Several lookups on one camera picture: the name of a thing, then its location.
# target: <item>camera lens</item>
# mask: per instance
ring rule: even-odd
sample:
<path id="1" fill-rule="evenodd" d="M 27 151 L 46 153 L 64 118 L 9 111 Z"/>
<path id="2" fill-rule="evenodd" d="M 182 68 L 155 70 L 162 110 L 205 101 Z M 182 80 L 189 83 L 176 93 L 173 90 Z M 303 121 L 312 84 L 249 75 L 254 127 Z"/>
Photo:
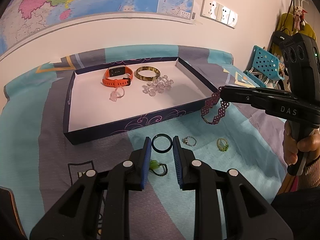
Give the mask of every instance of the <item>camera lens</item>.
<path id="1" fill-rule="evenodd" d="M 303 49 L 302 49 L 302 47 L 300 45 L 297 47 L 297 50 L 298 50 L 299 58 L 300 59 L 304 59 L 304 52 L 303 52 Z"/>
<path id="2" fill-rule="evenodd" d="M 294 52 L 292 47 L 289 48 L 289 55 L 290 55 L 291 61 L 296 62 L 296 60 L 297 60 L 296 53 Z"/>
<path id="3" fill-rule="evenodd" d="M 283 52 L 283 58 L 285 61 L 288 61 L 288 54 L 287 52 Z"/>

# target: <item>watch face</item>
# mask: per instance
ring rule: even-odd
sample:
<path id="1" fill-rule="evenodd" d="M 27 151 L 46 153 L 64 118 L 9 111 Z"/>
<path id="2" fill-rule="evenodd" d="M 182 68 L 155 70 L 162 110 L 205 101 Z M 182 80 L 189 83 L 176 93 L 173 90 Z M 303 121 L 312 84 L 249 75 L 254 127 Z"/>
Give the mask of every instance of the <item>watch face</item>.
<path id="1" fill-rule="evenodd" d="M 125 74 L 125 66 L 109 68 L 110 77 L 121 76 Z"/>

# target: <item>ribbed brown sleeve cuff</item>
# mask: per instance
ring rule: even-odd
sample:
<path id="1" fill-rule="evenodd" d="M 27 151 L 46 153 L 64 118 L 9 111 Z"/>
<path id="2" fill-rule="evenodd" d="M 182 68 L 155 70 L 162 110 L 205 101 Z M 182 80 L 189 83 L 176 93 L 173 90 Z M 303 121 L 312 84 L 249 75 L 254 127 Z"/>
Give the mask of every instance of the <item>ribbed brown sleeve cuff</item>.
<path id="1" fill-rule="evenodd" d="M 303 174 L 298 177 L 299 189 L 317 187 L 320 184 L 320 159 L 316 160 L 312 165 L 304 168 Z"/>

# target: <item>hand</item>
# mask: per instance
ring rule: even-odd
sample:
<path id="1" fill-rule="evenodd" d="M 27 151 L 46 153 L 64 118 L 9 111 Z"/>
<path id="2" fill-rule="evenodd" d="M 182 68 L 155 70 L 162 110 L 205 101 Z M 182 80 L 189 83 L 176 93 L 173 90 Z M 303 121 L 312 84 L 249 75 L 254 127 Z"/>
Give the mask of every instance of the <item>hand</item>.
<path id="1" fill-rule="evenodd" d="M 313 135 L 310 135 L 297 143 L 297 141 L 291 137 L 291 126 L 289 121 L 286 121 L 284 123 L 283 135 L 283 158 L 287 165 L 292 165 L 297 162 L 298 150 L 301 152 L 310 152 L 306 164 L 311 163 L 320 156 L 320 132 L 318 129 L 314 130 Z"/>

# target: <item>smartwatch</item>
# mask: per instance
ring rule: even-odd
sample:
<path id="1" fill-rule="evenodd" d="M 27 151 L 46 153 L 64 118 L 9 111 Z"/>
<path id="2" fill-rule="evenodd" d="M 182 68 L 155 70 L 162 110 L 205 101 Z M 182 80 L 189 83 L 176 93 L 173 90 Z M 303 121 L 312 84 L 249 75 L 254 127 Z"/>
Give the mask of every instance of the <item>smartwatch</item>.
<path id="1" fill-rule="evenodd" d="M 121 76 L 124 74 L 128 74 L 128 78 L 122 78 L 122 79 L 110 79 L 109 77 L 116 77 Z M 104 79 L 102 79 L 102 83 L 106 87 L 125 87 L 130 86 L 131 80 L 133 78 L 133 71 L 128 68 L 127 66 L 117 66 L 117 67 L 111 67 L 108 68 L 106 73 L 104 74 Z"/>

